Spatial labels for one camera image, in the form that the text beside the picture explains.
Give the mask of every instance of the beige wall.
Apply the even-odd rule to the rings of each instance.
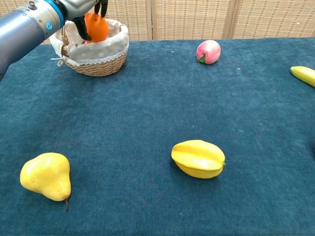
[[[0,16],[26,2],[2,0]],[[131,41],[315,36],[315,0],[109,0],[107,13]]]

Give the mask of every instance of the wicker basket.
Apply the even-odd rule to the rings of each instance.
[[[67,35],[66,31],[66,25],[61,29],[61,37],[57,38],[56,34],[53,35],[52,38],[50,38],[51,43],[53,47],[55,48],[56,53],[60,56],[60,60],[62,60],[67,66],[69,66],[71,69],[75,70],[78,73],[88,75],[88,76],[107,76],[110,74],[113,74],[120,70],[122,65],[124,64],[127,56],[127,48],[128,45],[126,45],[124,48],[121,48],[120,51],[124,50],[124,52],[113,59],[107,59],[104,62],[95,62],[95,63],[84,63],[80,62],[79,60],[76,60],[74,58],[71,58],[68,52],[68,46],[71,43],[72,46],[78,45],[78,43],[70,42],[69,37]],[[56,41],[59,43],[62,42],[61,49],[60,47],[56,46]]]

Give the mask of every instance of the orange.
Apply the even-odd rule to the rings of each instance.
[[[108,36],[108,24],[104,18],[95,13],[85,14],[85,25],[87,27],[87,33],[91,38],[89,42],[104,41]]]

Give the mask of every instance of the banana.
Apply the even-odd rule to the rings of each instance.
[[[293,66],[291,72],[296,78],[315,87],[315,70],[305,66]]]

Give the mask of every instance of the teal tablecloth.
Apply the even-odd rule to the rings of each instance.
[[[314,38],[131,42],[123,68],[91,78],[57,67],[42,45],[0,83],[0,235],[314,235]],[[172,147],[202,139],[226,166],[183,173]],[[25,162],[71,164],[69,210],[24,189]]]

